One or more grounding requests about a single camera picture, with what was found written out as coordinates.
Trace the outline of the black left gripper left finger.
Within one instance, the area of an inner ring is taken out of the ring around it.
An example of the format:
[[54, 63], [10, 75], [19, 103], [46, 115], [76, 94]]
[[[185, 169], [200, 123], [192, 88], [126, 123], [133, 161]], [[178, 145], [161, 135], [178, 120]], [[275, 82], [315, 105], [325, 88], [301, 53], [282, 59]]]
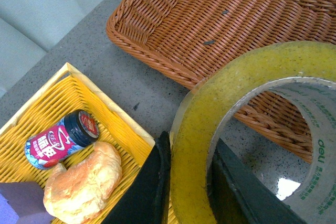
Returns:
[[163, 131], [135, 180], [103, 223], [168, 223], [171, 148]]

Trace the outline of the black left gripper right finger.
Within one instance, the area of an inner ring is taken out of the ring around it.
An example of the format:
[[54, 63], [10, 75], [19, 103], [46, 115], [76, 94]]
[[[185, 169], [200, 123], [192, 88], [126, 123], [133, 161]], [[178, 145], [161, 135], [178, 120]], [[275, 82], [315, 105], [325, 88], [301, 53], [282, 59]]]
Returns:
[[219, 140], [211, 164], [211, 208], [217, 223], [305, 223]]

